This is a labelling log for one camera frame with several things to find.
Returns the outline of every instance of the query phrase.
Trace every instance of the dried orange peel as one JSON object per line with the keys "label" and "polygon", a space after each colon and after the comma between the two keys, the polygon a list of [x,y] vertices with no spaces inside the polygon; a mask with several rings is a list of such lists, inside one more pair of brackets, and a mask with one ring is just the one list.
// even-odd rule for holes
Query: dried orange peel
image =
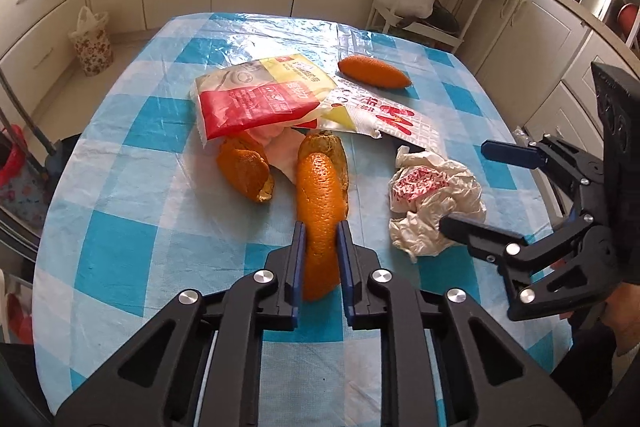
{"label": "dried orange peel", "polygon": [[331,134],[307,135],[298,153],[296,184],[298,220],[306,228],[302,286],[306,301],[324,297],[340,283],[335,232],[338,223],[347,218],[348,185],[340,139]]}
{"label": "dried orange peel", "polygon": [[350,55],[338,62],[338,69],[354,80],[371,86],[387,89],[411,86],[411,80],[402,71],[374,57]]}
{"label": "dried orange peel", "polygon": [[229,184],[245,197],[264,203],[273,194],[273,176],[264,148],[247,133],[229,135],[216,163]]}

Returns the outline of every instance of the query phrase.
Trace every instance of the plastic tablecloth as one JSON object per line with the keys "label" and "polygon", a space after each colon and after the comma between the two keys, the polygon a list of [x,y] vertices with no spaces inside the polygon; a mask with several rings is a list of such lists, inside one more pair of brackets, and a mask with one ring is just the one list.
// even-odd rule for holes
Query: plastic tablecloth
{"label": "plastic tablecloth", "polygon": [[[550,232],[530,172],[482,157],[484,140],[513,140],[453,55],[330,22],[248,14],[172,19],[122,73],[82,133],[47,215],[35,270],[33,331],[52,411],[179,291],[226,289],[261,268],[269,251],[290,243],[294,186],[275,171],[270,203],[235,192],[216,167],[218,142],[204,148],[200,142],[190,88],[212,68],[293,53],[329,73],[353,53],[405,71],[413,86],[384,96],[433,120],[446,154],[481,183],[487,222],[530,239]],[[416,287],[464,288],[552,370],[570,347],[566,321],[509,321],[495,266],[472,259],[466,247],[412,264],[388,236],[394,142],[341,138],[354,242],[376,250],[383,267]],[[297,330],[265,333],[260,425],[380,425],[379,332],[346,325],[340,288],[305,303]]]}

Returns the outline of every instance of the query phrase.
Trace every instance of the food wrapper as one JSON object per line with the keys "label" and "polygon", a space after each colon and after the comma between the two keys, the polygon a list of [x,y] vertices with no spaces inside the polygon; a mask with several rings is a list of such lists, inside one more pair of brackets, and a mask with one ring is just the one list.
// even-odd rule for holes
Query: food wrapper
{"label": "food wrapper", "polygon": [[430,118],[383,98],[354,82],[334,77],[337,87],[320,104],[321,117],[300,126],[356,132],[380,138],[390,134],[427,150],[440,151],[440,134]]}
{"label": "food wrapper", "polygon": [[303,55],[244,62],[195,79],[196,123],[203,142],[271,123],[318,118],[334,81]]}
{"label": "food wrapper", "polygon": [[402,146],[396,168],[399,171],[389,182],[389,204],[394,212],[406,212],[406,217],[389,220],[389,235],[414,263],[418,256],[437,255],[453,245],[438,229],[441,217],[460,212],[484,222],[482,187],[462,163],[429,150],[409,153],[409,147]]}

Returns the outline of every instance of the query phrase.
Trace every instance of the blue and white checkered tablecloth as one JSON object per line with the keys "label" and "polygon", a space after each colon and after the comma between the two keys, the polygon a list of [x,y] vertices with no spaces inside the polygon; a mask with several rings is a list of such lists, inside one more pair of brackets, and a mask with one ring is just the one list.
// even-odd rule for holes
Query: blue and white checkered tablecloth
{"label": "blue and white checkered tablecloth", "polygon": [[[245,14],[168,22],[124,71],[85,129],[51,203],[38,253],[33,331],[38,375],[52,411],[147,319],[184,288],[228,288],[290,243],[295,191],[280,172],[273,200],[256,204],[222,178],[218,144],[203,149],[190,100],[193,79],[215,67],[302,53],[333,73],[346,55],[382,58],[413,86],[385,96],[430,117],[446,154],[481,183],[487,222],[540,238],[550,229],[528,171],[485,160],[486,139],[511,140],[475,78],[456,57],[336,23]],[[547,370],[570,346],[557,317],[512,323],[495,267],[465,247],[412,264],[391,246],[388,137],[343,134],[356,244],[416,287],[464,288]],[[262,350],[261,427],[377,426],[380,336],[347,327],[340,288],[305,303],[300,326],[268,331]]]}

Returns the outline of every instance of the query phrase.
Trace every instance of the tiled floor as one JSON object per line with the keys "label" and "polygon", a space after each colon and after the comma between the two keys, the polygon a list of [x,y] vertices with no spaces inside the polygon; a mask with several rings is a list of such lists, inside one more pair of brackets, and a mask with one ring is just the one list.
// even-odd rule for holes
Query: tiled floor
{"label": "tiled floor", "polygon": [[[78,66],[49,107],[37,117],[36,124],[45,136],[55,143],[82,132],[111,86],[145,44],[137,41],[114,45],[113,64],[95,76],[85,76]],[[42,144],[33,136],[28,137],[27,143],[36,159],[43,163],[47,153]]]}

